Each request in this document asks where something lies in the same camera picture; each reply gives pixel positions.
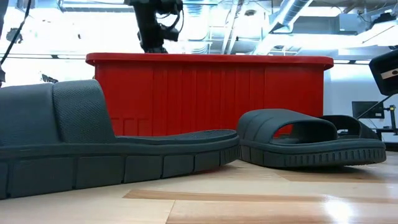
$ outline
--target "red plastic bin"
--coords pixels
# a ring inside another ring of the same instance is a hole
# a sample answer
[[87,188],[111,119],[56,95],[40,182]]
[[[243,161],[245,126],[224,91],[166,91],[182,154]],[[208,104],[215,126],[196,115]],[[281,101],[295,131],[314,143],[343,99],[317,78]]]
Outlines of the red plastic bin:
[[235,129],[262,108],[323,114],[328,57],[88,54],[117,135]]

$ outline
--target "wooden floor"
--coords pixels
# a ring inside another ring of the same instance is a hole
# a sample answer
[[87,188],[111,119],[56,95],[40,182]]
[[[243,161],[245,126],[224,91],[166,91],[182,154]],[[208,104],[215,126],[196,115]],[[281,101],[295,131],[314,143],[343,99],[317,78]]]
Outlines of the wooden floor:
[[398,223],[398,152],[371,166],[236,161],[187,177],[0,201],[0,223]]

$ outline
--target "ceiling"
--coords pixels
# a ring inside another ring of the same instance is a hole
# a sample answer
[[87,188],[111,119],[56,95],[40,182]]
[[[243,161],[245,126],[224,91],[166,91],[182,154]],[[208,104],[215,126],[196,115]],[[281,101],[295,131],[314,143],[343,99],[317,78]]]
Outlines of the ceiling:
[[[398,0],[313,0],[300,9],[294,22],[272,32],[273,18],[282,11],[281,0],[184,3],[180,41],[165,44],[172,53],[327,55],[368,60],[398,45],[398,39],[392,38],[398,34],[396,20],[387,25],[374,23],[382,13],[397,12]],[[16,6],[21,5],[10,0],[5,31],[22,20],[23,12]],[[159,19],[166,25],[173,20],[172,16]],[[142,52],[137,31],[134,11],[123,5],[123,0],[63,0],[62,7],[58,0],[35,0],[22,31],[24,41],[16,44],[12,53],[78,57],[88,52]],[[0,40],[0,49],[5,51],[8,44]]]

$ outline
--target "ductwork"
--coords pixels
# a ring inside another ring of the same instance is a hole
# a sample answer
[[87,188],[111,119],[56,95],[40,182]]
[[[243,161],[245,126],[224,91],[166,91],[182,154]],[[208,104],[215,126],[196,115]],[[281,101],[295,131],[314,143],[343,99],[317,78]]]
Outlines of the ductwork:
[[280,5],[280,10],[275,18],[275,26],[271,31],[288,27],[299,18],[299,12],[311,4],[313,0],[285,0]]
[[261,40],[261,43],[254,49],[253,54],[258,54],[259,50],[262,53],[267,54],[268,51],[273,47],[266,47],[266,37],[270,32],[281,29],[283,27],[288,29],[290,32],[293,29],[293,23],[299,18],[299,12],[308,7],[313,0],[283,0],[280,4],[278,12],[270,16],[270,26],[265,30],[266,36]]

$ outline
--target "dark gray slide sandal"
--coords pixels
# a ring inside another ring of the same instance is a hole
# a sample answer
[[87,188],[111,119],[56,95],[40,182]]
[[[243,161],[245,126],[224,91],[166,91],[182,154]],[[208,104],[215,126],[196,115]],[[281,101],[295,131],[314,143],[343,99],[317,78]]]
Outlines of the dark gray slide sandal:
[[0,198],[191,174],[239,158],[234,130],[113,133],[96,80],[0,89]]
[[[266,167],[354,166],[386,160],[384,143],[373,139],[359,123],[355,126],[355,119],[347,139],[338,139],[337,128],[328,119],[346,127],[337,122],[338,116],[320,119],[283,109],[247,112],[238,123],[241,160]],[[287,138],[274,137],[290,124]]]

